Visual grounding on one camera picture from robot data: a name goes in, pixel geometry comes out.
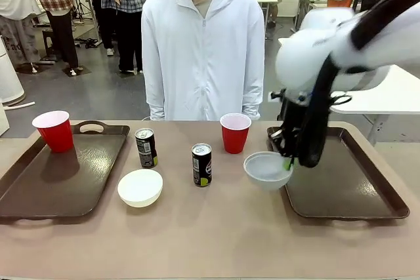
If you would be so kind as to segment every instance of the jacket sleeve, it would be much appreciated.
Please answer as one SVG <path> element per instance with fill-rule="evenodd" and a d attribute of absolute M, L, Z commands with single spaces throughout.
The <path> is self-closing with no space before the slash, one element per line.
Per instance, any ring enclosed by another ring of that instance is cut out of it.
<path fill-rule="evenodd" d="M 147 1 L 143 6 L 142 13 L 142 55 L 146 101 L 150 107 L 150 119 L 162 121 L 165 119 L 163 77 L 154 25 L 148 18 Z"/>
<path fill-rule="evenodd" d="M 265 29 L 263 11 L 257 1 L 253 1 L 247 34 L 242 113 L 256 120 L 260 118 L 258 110 L 263 101 Z"/>

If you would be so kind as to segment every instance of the can lid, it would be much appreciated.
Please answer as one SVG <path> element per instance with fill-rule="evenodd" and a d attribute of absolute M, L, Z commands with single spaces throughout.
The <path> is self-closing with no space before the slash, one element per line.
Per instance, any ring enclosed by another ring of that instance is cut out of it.
<path fill-rule="evenodd" d="M 196 155 L 206 155 L 211 152 L 209 144 L 196 144 L 192 147 L 192 153 Z"/>
<path fill-rule="evenodd" d="M 136 131 L 136 138 L 146 139 L 153 136 L 153 130 L 150 128 L 141 128 Z"/>

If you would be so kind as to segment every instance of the black pants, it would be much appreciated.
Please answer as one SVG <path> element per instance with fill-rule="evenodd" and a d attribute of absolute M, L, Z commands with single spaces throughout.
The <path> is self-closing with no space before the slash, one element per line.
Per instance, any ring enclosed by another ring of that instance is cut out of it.
<path fill-rule="evenodd" d="M 64 16 L 53 16 L 47 11 L 52 32 L 54 33 L 53 45 L 60 51 L 63 61 L 68 62 L 72 69 L 79 67 L 76 47 L 72 31 L 72 16 L 68 12 Z"/>
<path fill-rule="evenodd" d="M 100 0 L 92 0 L 92 6 L 96 19 L 98 20 L 100 37 L 104 43 L 106 49 L 111 49 L 112 45 L 112 33 L 115 28 L 116 11 L 114 9 L 102 9 Z"/>
<path fill-rule="evenodd" d="M 119 69 L 134 70 L 133 59 L 136 55 L 137 69 L 142 70 L 142 13 L 117 13 L 117 41 Z"/>

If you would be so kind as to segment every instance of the bowl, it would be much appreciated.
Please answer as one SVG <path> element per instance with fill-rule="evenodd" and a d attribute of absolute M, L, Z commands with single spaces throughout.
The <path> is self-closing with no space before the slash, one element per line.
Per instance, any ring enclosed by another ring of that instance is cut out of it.
<path fill-rule="evenodd" d="M 162 176 L 155 170 L 135 170 L 125 175 L 118 183 L 118 195 L 129 206 L 147 207 L 160 196 Z"/>
<path fill-rule="evenodd" d="M 293 173 L 293 166 L 285 168 L 286 158 L 277 152 L 257 152 L 243 162 L 243 169 L 252 183 L 264 190 L 278 190 L 285 186 Z"/>

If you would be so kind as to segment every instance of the tray handle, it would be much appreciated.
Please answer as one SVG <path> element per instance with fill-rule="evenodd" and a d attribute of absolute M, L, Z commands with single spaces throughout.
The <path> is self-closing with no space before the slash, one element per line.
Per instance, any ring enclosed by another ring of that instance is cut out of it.
<path fill-rule="evenodd" d="M 104 130 L 102 132 L 95 131 L 95 130 L 81 132 L 80 128 L 83 127 L 83 126 L 86 126 L 86 125 L 99 125 Z M 90 133 L 90 132 L 94 132 L 95 134 L 96 133 L 98 133 L 98 134 L 104 134 L 105 133 L 106 134 L 107 132 L 110 131 L 111 128 L 112 128 L 112 126 L 109 126 L 109 125 L 103 123 L 102 121 L 82 121 L 81 123 L 78 123 L 78 124 L 72 126 L 73 133 L 76 133 L 76 134 L 85 134 L 85 133 Z"/>

